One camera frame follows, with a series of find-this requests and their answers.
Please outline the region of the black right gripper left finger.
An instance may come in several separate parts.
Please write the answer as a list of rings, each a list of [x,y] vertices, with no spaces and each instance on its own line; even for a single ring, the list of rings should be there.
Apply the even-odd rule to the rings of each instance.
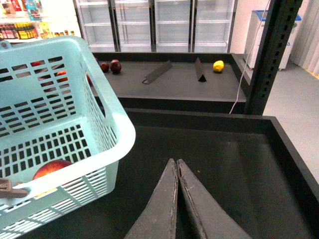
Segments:
[[[174,239],[176,235],[178,174],[171,158],[126,239]]]

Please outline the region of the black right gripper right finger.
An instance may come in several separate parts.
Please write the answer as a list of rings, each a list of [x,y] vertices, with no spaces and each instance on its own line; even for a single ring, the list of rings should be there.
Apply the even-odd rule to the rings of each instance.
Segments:
[[[250,239],[218,204],[187,164],[177,162],[179,186],[187,217],[198,239]]]

